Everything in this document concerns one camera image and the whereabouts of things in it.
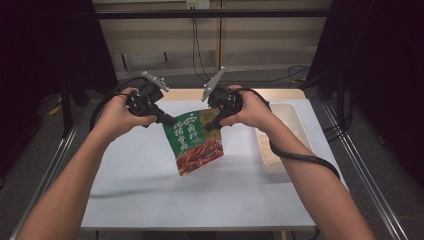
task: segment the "hand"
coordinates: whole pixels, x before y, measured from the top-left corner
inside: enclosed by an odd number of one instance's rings
[[[145,126],[156,121],[156,116],[137,117],[128,111],[126,107],[127,96],[125,94],[129,94],[134,90],[137,89],[127,88],[121,92],[123,95],[113,97],[106,104],[93,131],[102,134],[109,141],[113,141],[135,126]]]
[[[239,85],[232,85],[229,87],[231,90],[241,88]],[[262,102],[262,100],[250,91],[238,92],[243,98],[242,110],[232,116],[224,118],[220,121],[222,126],[233,125],[235,123],[243,123],[249,127],[256,127],[261,131],[266,131],[269,122],[275,119],[275,115],[269,108]]]

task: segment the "black cable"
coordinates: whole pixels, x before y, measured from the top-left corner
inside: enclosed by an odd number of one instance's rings
[[[91,115],[91,119],[90,119],[90,131],[93,130],[94,126],[97,123],[97,120],[99,120],[99,117],[103,111],[103,108],[105,107],[105,105],[114,97],[117,95],[127,95],[124,93],[121,93],[121,88],[124,87],[125,85],[127,85],[128,83],[135,81],[135,80],[143,80],[143,83],[146,83],[147,81],[149,81],[148,79],[146,79],[145,77],[134,77],[134,78],[130,78],[126,81],[124,81],[123,83],[119,84],[118,86],[116,86],[111,92],[109,92],[101,101],[100,103],[96,106],[96,108],[94,109],[93,115]]]
[[[269,141],[269,146],[271,147],[271,151],[281,157],[281,158],[285,158],[288,160],[297,160],[297,161],[304,161],[304,162],[310,162],[310,163],[316,163],[318,165],[321,165],[323,167],[326,167],[328,169],[330,169],[330,171],[332,171],[334,173],[334,175],[337,176],[338,179],[340,179],[340,175],[339,172],[337,171],[337,169],[328,161],[316,157],[316,156],[308,156],[308,155],[303,155],[303,154],[296,154],[296,153],[288,153],[288,152],[283,152],[280,151],[277,147],[274,146],[274,144]]]
[[[237,89],[234,89],[234,90],[231,90],[231,91],[226,92],[224,95],[216,98],[210,105],[216,105],[216,103],[218,103],[220,100],[222,100],[224,98],[227,98],[231,94],[238,93],[238,92],[241,92],[241,91],[249,91],[249,92],[254,93],[269,108],[269,102],[264,97],[262,97],[261,94],[259,94],[257,91],[255,91],[255,90],[253,90],[251,88],[245,88],[245,87],[237,88]]]
[[[335,132],[337,132],[337,128],[334,127],[333,131],[331,131],[330,133],[325,134],[325,137],[328,138],[329,136],[333,135]]]
[[[367,15],[364,17],[363,23],[361,25],[358,36],[357,36],[356,41],[353,45],[353,49],[351,51],[352,54],[350,54],[350,58],[349,58],[348,62],[346,63],[346,66],[351,66],[351,64],[352,64],[353,57],[355,55],[356,49],[358,48],[359,42],[361,41],[361,36],[364,33],[365,27],[367,26],[368,20],[371,16],[371,12],[372,12],[372,8],[374,6],[374,2],[375,2],[375,0],[372,0],[372,2],[370,3],[370,5],[368,7]]]
[[[194,53],[195,53],[195,51],[196,51],[196,36],[197,36],[197,31],[196,31],[196,28],[197,28],[197,24],[195,24],[195,19],[193,18],[192,19],[192,24],[193,24],[193,54],[192,54],[192,64],[193,64],[193,70],[194,70],[194,73],[196,74],[196,76],[200,79],[200,80],[202,80],[202,81],[204,81],[204,82],[208,82],[209,81],[209,78],[207,78],[207,79],[204,79],[203,77],[201,77],[200,75],[199,75],[199,73],[197,72],[197,70],[196,70],[196,66],[195,66],[195,64],[194,64]],[[198,47],[198,52],[199,52],[199,58],[200,58],[200,63],[201,63],[201,65],[202,65],[202,68],[203,68],[203,63],[202,63],[202,60],[201,60],[201,57],[200,57],[200,51],[199,51],[199,45],[197,44],[197,47]]]
[[[294,72],[294,73],[292,73],[290,75],[287,75],[287,76],[284,76],[284,77],[281,77],[281,78],[271,79],[271,80],[260,80],[260,81],[234,81],[234,80],[233,81],[230,81],[230,80],[221,80],[219,82],[221,82],[221,83],[243,83],[243,82],[248,82],[248,83],[267,83],[267,82],[276,82],[276,81],[281,81],[281,80],[290,78],[291,76],[294,76],[294,75],[296,75],[296,74],[298,74],[300,72],[303,72],[303,71],[305,71],[308,68],[309,67],[304,68],[304,69],[301,69],[299,71],[296,71],[296,72]]]
[[[304,69],[309,69],[309,66],[295,65],[295,66],[291,66],[291,67],[289,67],[289,68],[287,69],[287,75],[288,75],[288,76],[290,76],[290,83],[289,83],[289,85],[287,86],[287,88],[291,88],[292,83],[293,83],[293,80],[294,80],[294,79],[292,78],[292,76],[293,76],[293,75],[291,75],[291,74],[290,74],[290,70],[291,70],[292,68],[303,68],[302,70],[304,70]]]
[[[332,129],[336,128],[336,127],[339,127],[339,126],[340,126],[339,124],[336,124],[334,126],[331,126],[331,127],[328,127],[328,128],[324,128],[324,129],[322,129],[322,131],[323,132],[327,132],[327,131],[330,131],[330,130],[332,130]]]
[[[195,27],[195,36],[196,36],[196,44],[197,44],[197,54],[199,55],[200,66],[202,67],[203,74],[206,76],[206,79],[210,80],[210,77],[205,72],[205,68],[203,67],[202,56],[200,55],[200,46],[199,46],[199,37],[197,36],[197,20],[194,18],[194,27]]]
[[[330,134],[326,135],[327,138],[329,136],[331,136],[334,132],[341,130],[340,133],[337,134],[337,136],[335,136],[331,139],[327,139],[327,142],[330,143],[330,142],[336,140],[337,138],[339,138],[340,136],[345,134],[347,132],[347,130],[350,128],[350,126],[352,125],[352,121],[353,121],[354,104],[355,104],[355,100],[353,99],[353,95],[352,95],[352,93],[349,93],[349,108],[348,108],[348,112],[347,112],[346,116],[344,117],[345,122],[343,123],[343,125],[340,125],[340,123],[339,123],[339,124],[337,124],[333,127],[323,129],[323,131],[334,129]]]

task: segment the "forearm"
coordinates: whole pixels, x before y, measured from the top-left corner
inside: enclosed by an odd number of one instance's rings
[[[75,239],[94,178],[109,142],[90,134],[37,203],[18,239]]]
[[[279,119],[270,119],[267,126],[265,132],[279,150],[315,156]],[[281,160],[326,239],[373,239],[349,192],[331,170],[315,163]]]

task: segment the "wall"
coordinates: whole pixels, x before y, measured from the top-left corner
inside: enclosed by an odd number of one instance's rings
[[[96,10],[183,10],[185,1],[93,0]],[[328,9],[331,0],[218,1],[211,9]],[[206,72],[220,65],[231,70],[279,69],[310,65],[325,18],[197,19],[198,41]],[[128,70],[157,70],[161,75],[193,73],[192,19],[101,20],[119,77]],[[197,53],[196,66],[200,67]]]

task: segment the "food package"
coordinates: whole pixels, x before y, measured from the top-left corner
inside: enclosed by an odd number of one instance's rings
[[[218,112],[217,108],[188,112],[176,117],[174,127],[163,124],[181,176],[224,155],[221,131],[203,129]]]

